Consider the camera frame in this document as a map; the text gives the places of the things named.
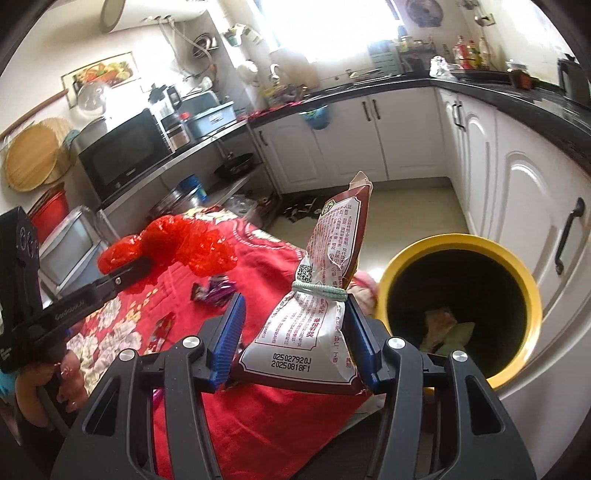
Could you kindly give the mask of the left hand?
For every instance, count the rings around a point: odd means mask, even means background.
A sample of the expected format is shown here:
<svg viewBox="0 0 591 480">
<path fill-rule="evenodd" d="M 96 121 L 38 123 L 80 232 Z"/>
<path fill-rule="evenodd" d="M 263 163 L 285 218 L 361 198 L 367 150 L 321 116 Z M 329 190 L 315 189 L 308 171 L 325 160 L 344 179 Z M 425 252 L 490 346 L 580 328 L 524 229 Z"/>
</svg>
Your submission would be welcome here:
<svg viewBox="0 0 591 480">
<path fill-rule="evenodd" d="M 45 388 L 55 404 L 66 412 L 79 410 L 87 401 L 84 376 L 80 361 L 68 350 L 58 363 L 32 363 L 17 376 L 15 393 L 18 408 L 24 419 L 35 427 L 47 428 L 50 419 L 42 404 L 39 392 Z"/>
</svg>

